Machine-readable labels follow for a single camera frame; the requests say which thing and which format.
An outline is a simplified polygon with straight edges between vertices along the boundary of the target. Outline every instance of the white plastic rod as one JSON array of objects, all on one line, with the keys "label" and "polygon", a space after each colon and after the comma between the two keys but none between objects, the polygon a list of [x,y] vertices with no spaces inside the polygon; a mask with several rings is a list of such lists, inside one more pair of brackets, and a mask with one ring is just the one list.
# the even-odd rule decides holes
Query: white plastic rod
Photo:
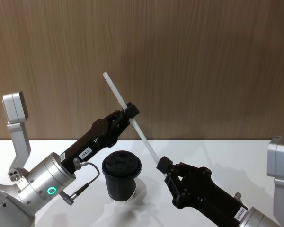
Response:
[{"label": "white plastic rod", "polygon": [[[115,87],[114,83],[110,79],[108,73],[107,72],[103,73],[103,76],[104,76],[105,80],[107,81],[110,89],[113,91],[113,93],[114,93],[115,97],[117,98],[118,102],[120,103],[122,109],[125,110],[127,108],[127,105],[126,105],[125,101],[122,99],[122,97],[121,97],[119,91],[117,90],[117,88]],[[129,122],[132,124],[134,129],[136,129],[138,135],[140,136],[140,138],[144,142],[146,148],[150,152],[150,154],[151,154],[153,160],[155,161],[155,163],[158,164],[159,163],[159,157],[157,156],[157,154],[155,153],[155,151],[151,147],[150,143],[146,139],[146,137],[145,137],[144,133],[142,132],[141,128],[139,127],[137,121],[135,119],[129,119]]]}]

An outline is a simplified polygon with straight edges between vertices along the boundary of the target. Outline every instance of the label sticker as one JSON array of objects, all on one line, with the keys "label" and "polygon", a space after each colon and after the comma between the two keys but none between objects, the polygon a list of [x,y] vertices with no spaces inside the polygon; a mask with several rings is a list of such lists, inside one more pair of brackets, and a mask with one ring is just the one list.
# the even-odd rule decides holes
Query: label sticker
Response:
[{"label": "label sticker", "polygon": [[235,219],[238,221],[241,221],[242,218],[244,218],[246,213],[247,213],[247,210],[244,207],[241,207],[240,210],[235,215]]},{"label": "label sticker", "polygon": [[63,152],[63,153],[60,155],[60,162],[62,162],[64,159],[65,159],[65,153]]},{"label": "label sticker", "polygon": [[93,150],[89,147],[87,147],[84,151],[82,151],[81,154],[79,154],[79,157],[83,160],[87,155],[89,155]]}]

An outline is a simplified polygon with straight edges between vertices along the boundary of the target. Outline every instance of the black cable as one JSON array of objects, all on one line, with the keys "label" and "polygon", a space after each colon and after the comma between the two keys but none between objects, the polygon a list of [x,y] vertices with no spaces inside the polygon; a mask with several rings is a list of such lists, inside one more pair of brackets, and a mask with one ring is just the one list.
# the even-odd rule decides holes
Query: black cable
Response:
[{"label": "black cable", "polygon": [[93,183],[100,176],[100,171],[99,171],[98,167],[95,164],[90,163],[90,162],[87,162],[87,164],[93,166],[96,169],[97,173],[98,173],[97,176],[95,176],[94,179],[92,179],[90,182],[88,182],[88,185],[90,185],[91,183]]},{"label": "black cable", "polygon": [[94,177],[94,179],[92,179],[90,182],[88,182],[88,183],[86,183],[85,185],[83,185],[81,188],[79,188],[74,194],[76,194],[77,196],[79,196],[85,189],[87,189],[88,187],[89,187],[89,185],[91,184],[91,183],[93,183],[99,176],[100,176],[100,171],[99,171],[99,169],[98,169],[98,167],[95,165],[95,164],[93,164],[93,163],[90,163],[90,162],[82,162],[81,163],[82,164],[82,166],[86,166],[86,165],[91,165],[91,166],[93,166],[95,169],[96,169],[96,171],[97,171],[97,176],[95,176]]}]

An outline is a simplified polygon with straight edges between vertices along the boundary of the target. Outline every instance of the cup lid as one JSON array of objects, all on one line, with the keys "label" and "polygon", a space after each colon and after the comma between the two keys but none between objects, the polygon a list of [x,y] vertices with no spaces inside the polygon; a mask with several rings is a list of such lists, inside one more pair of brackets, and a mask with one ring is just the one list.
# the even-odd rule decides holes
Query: cup lid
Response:
[{"label": "cup lid", "polygon": [[104,159],[102,171],[105,177],[135,178],[141,172],[141,161],[129,151],[116,151]]}]

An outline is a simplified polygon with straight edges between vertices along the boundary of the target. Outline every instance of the white tabletop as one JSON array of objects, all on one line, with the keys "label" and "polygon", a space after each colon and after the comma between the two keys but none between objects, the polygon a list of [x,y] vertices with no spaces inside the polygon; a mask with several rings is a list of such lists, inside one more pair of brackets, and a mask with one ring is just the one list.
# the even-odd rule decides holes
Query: white tabletop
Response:
[{"label": "white tabletop", "polygon": [[[29,171],[50,153],[61,154],[74,140],[30,141]],[[174,163],[209,168],[213,181],[230,195],[242,194],[243,203],[273,216],[274,180],[266,176],[267,140],[153,140],[159,157]],[[139,140],[120,140],[112,148],[96,154],[90,162],[101,168],[111,152],[128,150],[142,162],[137,193],[129,204],[116,204],[108,196],[103,174],[84,191],[72,206],[56,196],[36,214],[36,227],[181,227],[216,226],[193,208],[177,209],[164,183],[164,177]],[[0,183],[11,184],[7,176],[14,158],[11,141],[0,141]],[[76,172],[77,179],[66,188],[73,193],[96,174],[91,166]]]}]

